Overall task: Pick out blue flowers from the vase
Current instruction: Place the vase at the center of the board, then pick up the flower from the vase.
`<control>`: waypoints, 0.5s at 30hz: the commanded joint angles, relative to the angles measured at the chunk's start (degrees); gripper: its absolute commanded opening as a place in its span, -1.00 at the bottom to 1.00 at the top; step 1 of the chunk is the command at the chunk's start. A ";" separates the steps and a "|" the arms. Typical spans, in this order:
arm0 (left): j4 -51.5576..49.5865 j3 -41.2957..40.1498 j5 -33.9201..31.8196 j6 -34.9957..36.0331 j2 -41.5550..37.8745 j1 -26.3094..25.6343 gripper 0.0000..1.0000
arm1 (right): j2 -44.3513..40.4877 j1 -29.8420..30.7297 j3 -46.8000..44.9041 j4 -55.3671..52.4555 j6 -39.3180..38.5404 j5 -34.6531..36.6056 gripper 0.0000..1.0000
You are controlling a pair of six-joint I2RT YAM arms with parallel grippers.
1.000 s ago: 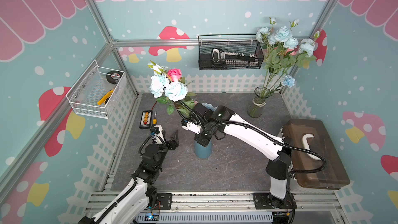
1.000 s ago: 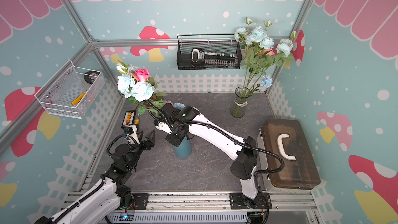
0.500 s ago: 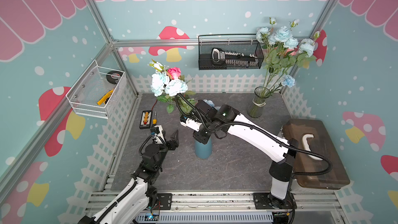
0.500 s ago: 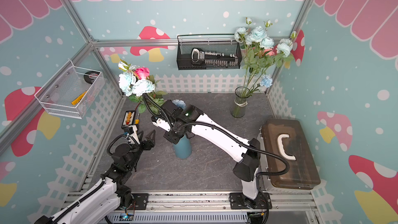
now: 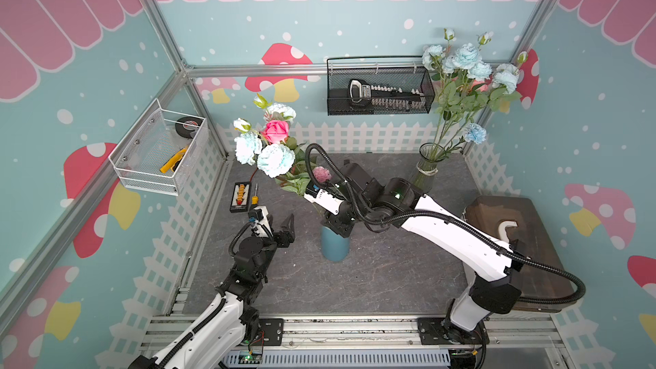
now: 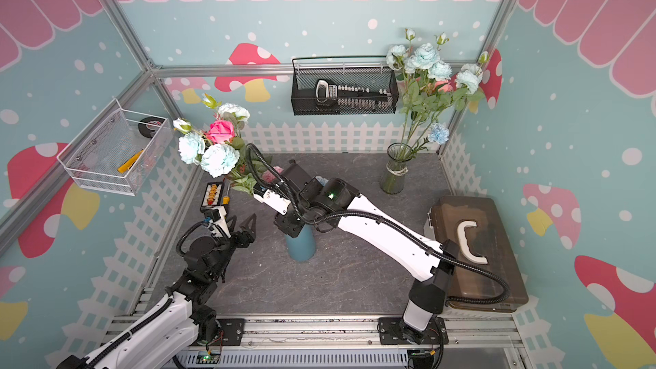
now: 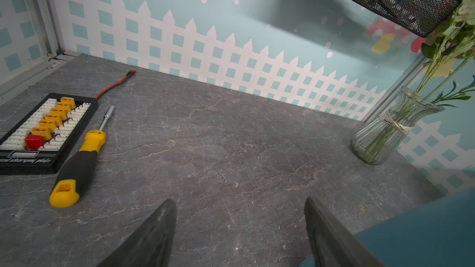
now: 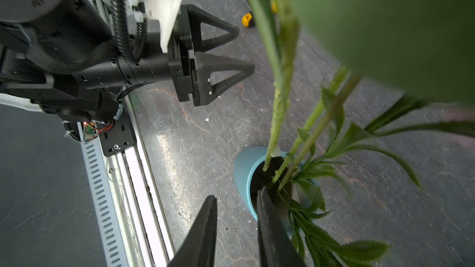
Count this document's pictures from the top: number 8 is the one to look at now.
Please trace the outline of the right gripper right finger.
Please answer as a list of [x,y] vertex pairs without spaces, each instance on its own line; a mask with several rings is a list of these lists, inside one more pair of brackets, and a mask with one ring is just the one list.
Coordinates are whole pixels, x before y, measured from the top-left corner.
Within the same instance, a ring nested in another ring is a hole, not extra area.
[[258,246],[261,267],[305,267],[266,191],[257,194]]

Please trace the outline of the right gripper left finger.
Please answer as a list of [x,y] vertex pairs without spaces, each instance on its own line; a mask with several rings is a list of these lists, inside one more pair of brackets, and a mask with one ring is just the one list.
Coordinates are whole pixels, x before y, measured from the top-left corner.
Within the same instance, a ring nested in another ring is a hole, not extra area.
[[217,236],[217,199],[209,195],[169,267],[213,267]]

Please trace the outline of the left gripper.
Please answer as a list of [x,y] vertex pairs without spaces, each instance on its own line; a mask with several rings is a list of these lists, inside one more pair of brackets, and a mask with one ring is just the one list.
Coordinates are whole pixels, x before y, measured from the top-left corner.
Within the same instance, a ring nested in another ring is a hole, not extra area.
[[[179,30],[184,34],[172,37],[166,53],[160,48],[160,34],[147,32],[147,19],[137,21],[136,34],[129,36],[125,8],[112,10],[115,37],[96,49],[84,69],[72,74],[77,96],[122,101],[143,85],[172,80],[180,101],[193,93],[194,106],[206,106],[254,74],[256,66],[250,62],[203,53],[235,40],[238,27],[191,4],[182,10]],[[191,39],[197,51],[194,61],[188,57]]]

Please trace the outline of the teal ceramic vase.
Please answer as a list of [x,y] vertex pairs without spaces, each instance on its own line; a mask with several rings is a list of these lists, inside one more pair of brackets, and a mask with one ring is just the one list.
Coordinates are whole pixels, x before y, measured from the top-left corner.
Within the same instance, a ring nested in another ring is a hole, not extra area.
[[290,236],[293,233],[288,218],[290,201],[294,200],[303,206],[309,206],[310,199],[299,185],[290,182],[285,185],[282,191],[277,191],[278,184],[272,185],[272,179],[275,172],[283,164],[286,152],[280,151],[277,153],[271,159],[268,169],[263,171],[266,153],[266,147],[253,146],[243,149],[234,161],[233,179],[242,201],[255,220],[257,219],[257,193],[263,187],[266,187],[269,190],[268,194],[277,210],[278,217]]

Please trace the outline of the light blue rose stem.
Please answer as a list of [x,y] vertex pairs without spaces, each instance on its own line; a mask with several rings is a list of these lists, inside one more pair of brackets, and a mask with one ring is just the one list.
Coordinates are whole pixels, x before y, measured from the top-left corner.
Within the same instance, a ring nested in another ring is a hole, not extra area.
[[266,171],[272,153],[278,145],[282,124],[289,108],[289,94],[294,73],[297,40],[301,24],[288,0],[247,0],[261,35],[273,72],[274,100],[263,170]]

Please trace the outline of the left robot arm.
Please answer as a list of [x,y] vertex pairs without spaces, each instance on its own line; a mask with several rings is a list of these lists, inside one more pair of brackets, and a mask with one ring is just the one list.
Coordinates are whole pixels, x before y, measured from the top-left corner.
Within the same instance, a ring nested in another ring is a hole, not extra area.
[[143,85],[171,80],[205,106],[254,73],[211,54],[239,28],[182,0],[1,0],[1,103],[109,122]]

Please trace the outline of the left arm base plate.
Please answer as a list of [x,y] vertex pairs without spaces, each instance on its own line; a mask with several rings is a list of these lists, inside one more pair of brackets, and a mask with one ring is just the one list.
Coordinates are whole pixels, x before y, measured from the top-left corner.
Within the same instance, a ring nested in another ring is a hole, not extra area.
[[123,152],[137,143],[136,135],[129,114],[122,111],[113,126],[99,135],[102,151],[105,157]]

